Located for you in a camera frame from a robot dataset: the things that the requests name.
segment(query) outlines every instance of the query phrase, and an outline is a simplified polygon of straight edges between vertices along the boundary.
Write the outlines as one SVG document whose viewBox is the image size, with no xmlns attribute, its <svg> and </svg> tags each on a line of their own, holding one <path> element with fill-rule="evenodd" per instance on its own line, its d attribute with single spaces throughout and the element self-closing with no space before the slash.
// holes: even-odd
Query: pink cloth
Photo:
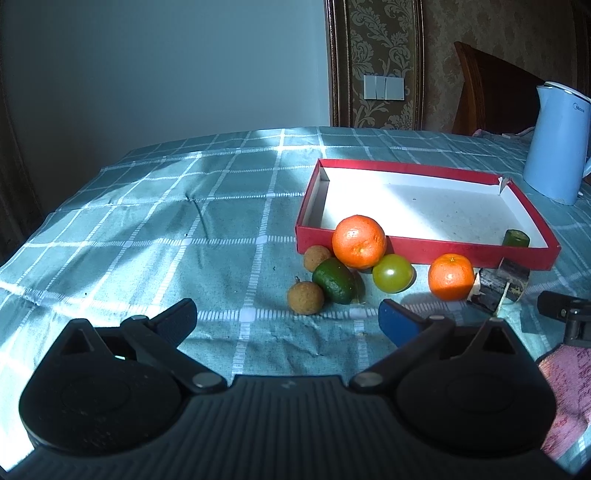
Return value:
<svg viewBox="0 0 591 480">
<path fill-rule="evenodd" d="M 561 345 L 540 370 L 556 397 L 556 418 L 542 450 L 556 460 L 591 423 L 591 348 Z"/>
</svg>

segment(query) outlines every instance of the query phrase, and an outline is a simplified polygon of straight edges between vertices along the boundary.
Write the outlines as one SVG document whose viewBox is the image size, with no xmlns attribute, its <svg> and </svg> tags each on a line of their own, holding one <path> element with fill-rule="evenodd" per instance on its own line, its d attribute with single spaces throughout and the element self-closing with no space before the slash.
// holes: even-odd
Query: red box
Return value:
<svg viewBox="0 0 591 480">
<path fill-rule="evenodd" d="M 343 218 L 374 218 L 389 250 L 411 263 L 431 264 L 446 253 L 475 267 L 496 268 L 507 257 L 532 270 L 549 270 L 560 244 L 525 194 L 491 173 L 384 161 L 319 159 L 295 223 L 297 251 L 332 249 Z M 529 248 L 501 246 L 505 231 L 522 230 Z"/>
</svg>

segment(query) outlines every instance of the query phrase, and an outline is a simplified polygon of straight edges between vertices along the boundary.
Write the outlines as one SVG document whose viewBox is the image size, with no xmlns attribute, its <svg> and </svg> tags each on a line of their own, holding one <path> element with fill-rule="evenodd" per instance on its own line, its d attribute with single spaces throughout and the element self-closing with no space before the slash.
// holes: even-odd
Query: tablecloth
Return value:
<svg viewBox="0 0 591 480">
<path fill-rule="evenodd" d="M 526 155 L 522 142 L 505 138 L 329 127 L 211 135 L 131 151 L 48 215 L 0 268 L 0 465 L 10 468 L 30 451 L 18 397 L 74 317 L 116 326 L 129 315 L 153 316 L 193 298 L 197 328 L 180 349 L 228 380 L 339 374 L 347 381 L 392 352 L 377 322 L 385 294 L 368 275 L 362 304 L 333 305 L 309 317 L 287 308 L 294 277 L 310 277 L 296 253 L 294 222 L 318 158 L 512 177 L 562 245 L 554 268 L 533 272 L 525 298 L 501 311 L 538 358 L 561 341 L 564 325 L 537 314 L 537 294 L 591 296 L 591 187 L 582 187 L 576 205 L 558 205 L 523 182 Z M 426 271 L 417 266 L 415 284 L 391 297 L 419 314 L 449 314 L 458 324 L 483 320 L 462 302 L 431 296 Z M 590 443 L 587 432 L 560 463 L 578 470 Z"/>
</svg>

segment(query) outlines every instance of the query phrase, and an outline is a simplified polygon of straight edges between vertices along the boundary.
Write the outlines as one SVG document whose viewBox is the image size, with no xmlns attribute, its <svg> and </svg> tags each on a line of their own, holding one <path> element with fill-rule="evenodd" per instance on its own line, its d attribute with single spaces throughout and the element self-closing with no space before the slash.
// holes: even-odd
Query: cucumber slice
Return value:
<svg viewBox="0 0 591 480">
<path fill-rule="evenodd" d="M 528 247 L 530 237 L 521 230 L 507 230 L 503 239 L 503 247 Z"/>
</svg>

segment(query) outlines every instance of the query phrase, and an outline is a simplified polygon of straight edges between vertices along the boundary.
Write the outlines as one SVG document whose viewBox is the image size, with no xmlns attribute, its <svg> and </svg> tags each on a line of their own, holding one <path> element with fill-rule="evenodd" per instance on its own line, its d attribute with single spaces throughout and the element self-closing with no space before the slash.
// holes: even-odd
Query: light switch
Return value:
<svg viewBox="0 0 591 480">
<path fill-rule="evenodd" d="M 375 97 L 377 100 L 386 99 L 386 77 L 375 78 Z"/>
<path fill-rule="evenodd" d="M 386 80 L 386 100 L 404 100 L 404 79 L 384 77 Z"/>
<path fill-rule="evenodd" d="M 366 100 L 375 100 L 375 75 L 363 76 L 363 98 Z"/>
</svg>

